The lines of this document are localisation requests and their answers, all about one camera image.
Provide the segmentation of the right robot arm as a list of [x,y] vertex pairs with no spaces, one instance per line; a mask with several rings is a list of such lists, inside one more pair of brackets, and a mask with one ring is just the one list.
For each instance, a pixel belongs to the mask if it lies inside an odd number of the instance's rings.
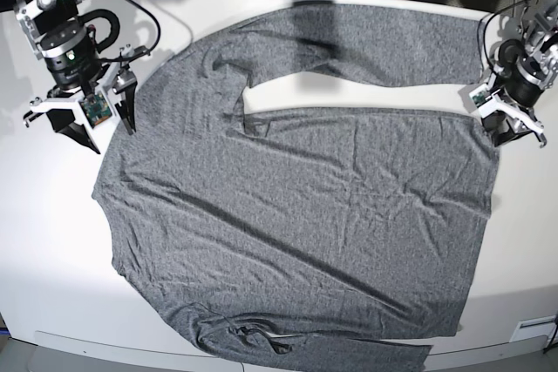
[[83,0],[15,0],[14,13],[34,56],[43,60],[55,85],[46,98],[34,98],[23,116],[30,125],[46,116],[55,133],[94,152],[99,126],[119,118],[136,131],[134,101],[138,80],[130,65],[151,54],[126,45],[115,58],[101,57],[120,34],[120,21],[107,9],[80,14]]

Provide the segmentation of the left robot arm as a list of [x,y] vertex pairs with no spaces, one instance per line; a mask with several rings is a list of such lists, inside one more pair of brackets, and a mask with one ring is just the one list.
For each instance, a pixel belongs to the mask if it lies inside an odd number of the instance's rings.
[[518,37],[500,43],[490,56],[486,28],[479,27],[481,56],[489,76],[469,93],[481,123],[496,147],[533,134],[548,142],[534,106],[557,79],[557,0],[520,0]]

